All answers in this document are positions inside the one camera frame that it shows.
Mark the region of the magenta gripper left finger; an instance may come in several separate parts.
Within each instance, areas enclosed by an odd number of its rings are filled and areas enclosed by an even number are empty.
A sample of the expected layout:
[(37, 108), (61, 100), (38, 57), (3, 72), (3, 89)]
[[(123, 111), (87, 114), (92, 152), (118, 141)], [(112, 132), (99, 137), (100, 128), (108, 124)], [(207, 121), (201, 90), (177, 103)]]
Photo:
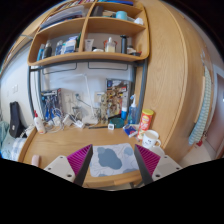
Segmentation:
[(75, 173), (74, 183), (78, 186), (82, 186), (84, 183), (92, 155), (93, 146), (87, 145), (67, 157), (67, 160)]

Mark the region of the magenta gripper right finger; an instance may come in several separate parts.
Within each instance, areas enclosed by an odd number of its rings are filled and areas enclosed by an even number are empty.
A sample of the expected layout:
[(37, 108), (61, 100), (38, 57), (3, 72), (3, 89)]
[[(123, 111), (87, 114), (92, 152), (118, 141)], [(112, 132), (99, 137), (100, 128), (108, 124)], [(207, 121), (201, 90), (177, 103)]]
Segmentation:
[(134, 147), (136, 157), (143, 183), (148, 185), (153, 182), (152, 175), (159, 163), (160, 156), (138, 144)]

